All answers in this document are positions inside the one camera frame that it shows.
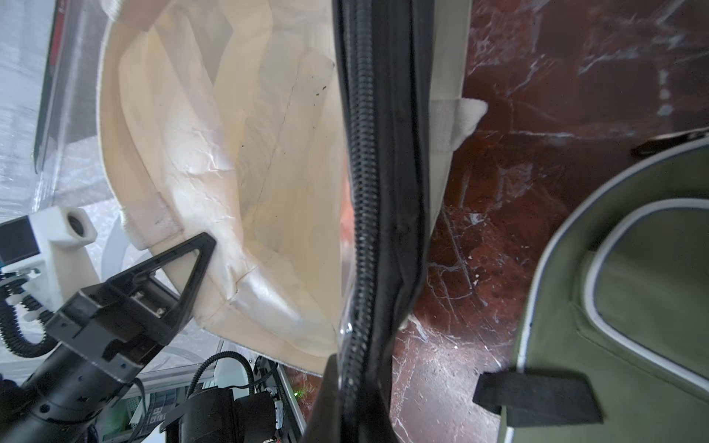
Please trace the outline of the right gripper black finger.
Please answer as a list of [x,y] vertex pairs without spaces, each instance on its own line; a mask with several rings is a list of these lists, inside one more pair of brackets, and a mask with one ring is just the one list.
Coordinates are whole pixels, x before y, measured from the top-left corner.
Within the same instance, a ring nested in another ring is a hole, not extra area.
[[337,354],[333,354],[328,359],[319,395],[301,441],[304,443],[345,442],[343,393]]

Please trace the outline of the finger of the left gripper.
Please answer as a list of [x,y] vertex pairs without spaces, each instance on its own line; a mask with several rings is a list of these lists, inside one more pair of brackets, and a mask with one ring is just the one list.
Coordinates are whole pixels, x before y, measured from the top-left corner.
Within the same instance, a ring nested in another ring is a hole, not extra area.
[[215,248],[210,234],[197,234],[118,273],[106,284],[117,291],[122,308],[148,337],[171,343],[192,317]]

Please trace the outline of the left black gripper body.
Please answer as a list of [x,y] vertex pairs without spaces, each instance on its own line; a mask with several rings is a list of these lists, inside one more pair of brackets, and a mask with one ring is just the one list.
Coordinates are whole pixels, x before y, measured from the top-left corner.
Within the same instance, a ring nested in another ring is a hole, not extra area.
[[75,442],[183,328],[183,298],[149,278],[78,291],[49,321],[57,348],[1,393],[4,442]]

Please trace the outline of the cream canvas tote bag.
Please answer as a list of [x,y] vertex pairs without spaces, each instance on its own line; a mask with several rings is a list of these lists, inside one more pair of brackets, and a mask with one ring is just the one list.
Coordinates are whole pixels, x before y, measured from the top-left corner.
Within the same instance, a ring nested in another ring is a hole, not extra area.
[[198,325],[321,374],[354,259],[328,1],[105,1],[98,127],[138,249],[206,232]]

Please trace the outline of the olive green paddle case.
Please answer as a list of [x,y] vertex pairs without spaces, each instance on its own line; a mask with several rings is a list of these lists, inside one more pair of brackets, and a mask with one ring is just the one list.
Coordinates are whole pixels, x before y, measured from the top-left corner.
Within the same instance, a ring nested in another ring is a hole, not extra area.
[[591,194],[538,262],[492,407],[502,442],[708,439],[708,143]]

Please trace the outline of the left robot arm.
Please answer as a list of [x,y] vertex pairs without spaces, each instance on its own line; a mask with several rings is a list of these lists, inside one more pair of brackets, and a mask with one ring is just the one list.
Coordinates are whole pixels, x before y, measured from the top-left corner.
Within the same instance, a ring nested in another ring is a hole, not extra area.
[[[216,242],[202,233],[101,284],[77,291],[49,320],[58,345],[22,384],[1,385],[1,439],[75,442],[138,384],[138,374],[188,324]],[[266,442],[273,395],[249,378],[234,388],[188,389],[160,430],[169,442]]]

